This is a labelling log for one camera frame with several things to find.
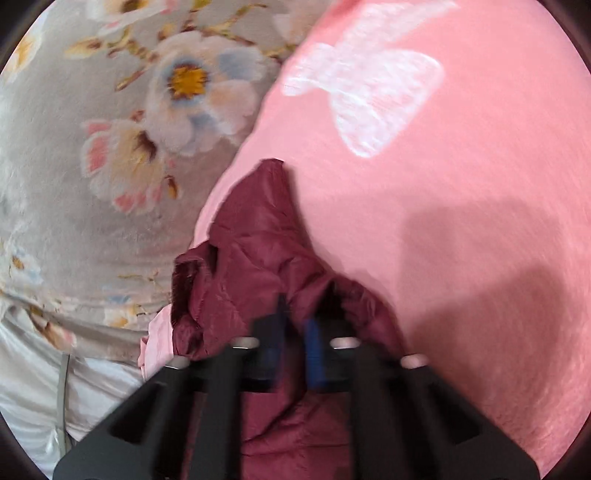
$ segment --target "yellow flower center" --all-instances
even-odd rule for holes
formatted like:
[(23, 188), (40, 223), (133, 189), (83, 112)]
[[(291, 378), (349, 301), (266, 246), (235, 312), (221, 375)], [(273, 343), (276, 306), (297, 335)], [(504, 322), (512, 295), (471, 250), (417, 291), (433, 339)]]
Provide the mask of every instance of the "yellow flower center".
[(135, 12), (146, 5), (148, 5), (148, 0), (125, 0), (121, 4), (121, 13), (128, 14), (129, 12)]
[(207, 72), (195, 65), (179, 65), (168, 79), (168, 91), (173, 100), (191, 99), (205, 93)]
[(32, 49), (33, 42), (27, 38), (27, 36), (23, 37), (15, 49), (15, 53), (17, 54), (18, 69), (27, 62), (27, 58), (29, 58)]
[(16, 268), (17, 270), (25, 269), (25, 264), (22, 262), (20, 258), (16, 257), (15, 255), (12, 256), (12, 264), (14, 268)]
[(141, 131), (135, 139), (132, 152), (134, 172), (145, 163), (152, 163), (158, 154), (158, 147), (152, 142), (145, 131)]

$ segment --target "maroon jacket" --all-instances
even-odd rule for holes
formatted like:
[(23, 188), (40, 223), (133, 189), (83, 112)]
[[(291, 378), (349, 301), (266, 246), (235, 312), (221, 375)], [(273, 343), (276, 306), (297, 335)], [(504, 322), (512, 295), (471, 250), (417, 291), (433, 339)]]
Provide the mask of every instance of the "maroon jacket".
[[(274, 312), (280, 293), (300, 332), (320, 301), (336, 296), (361, 339), (402, 354), (392, 312), (316, 257), (282, 162), (264, 160), (224, 201), (209, 242), (176, 259), (174, 353), (191, 359), (218, 353), (235, 336), (247, 335), (252, 319)], [(309, 392), (303, 375), (303, 352), (290, 348), (276, 391), (244, 395), (245, 480), (349, 477), (347, 396)]]

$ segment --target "pink flower print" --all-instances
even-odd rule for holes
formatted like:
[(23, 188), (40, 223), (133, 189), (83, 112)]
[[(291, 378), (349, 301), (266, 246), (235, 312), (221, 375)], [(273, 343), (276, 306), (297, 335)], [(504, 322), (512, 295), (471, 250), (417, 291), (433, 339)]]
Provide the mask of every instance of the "pink flower print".
[(154, 209), (167, 179), (167, 159), (142, 124), (131, 120), (91, 120), (82, 147), (82, 176), (90, 190), (123, 213)]

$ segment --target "pink blanket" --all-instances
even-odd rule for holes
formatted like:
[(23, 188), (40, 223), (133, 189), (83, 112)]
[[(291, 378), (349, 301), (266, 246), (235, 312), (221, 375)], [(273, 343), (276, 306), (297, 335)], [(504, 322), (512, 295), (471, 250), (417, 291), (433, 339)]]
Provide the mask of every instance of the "pink blanket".
[(544, 475), (591, 410), (590, 131), (589, 72), (536, 1), (342, 0), (194, 244), (261, 158), (284, 160), (314, 250), (389, 302)]

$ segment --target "floral blanket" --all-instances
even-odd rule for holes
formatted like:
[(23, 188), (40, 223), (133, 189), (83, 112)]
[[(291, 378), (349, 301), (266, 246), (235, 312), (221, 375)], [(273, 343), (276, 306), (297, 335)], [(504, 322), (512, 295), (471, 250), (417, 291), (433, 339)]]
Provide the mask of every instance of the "floral blanket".
[(0, 319), (134, 361), (196, 215), (327, 6), (49, 3), (0, 75)]

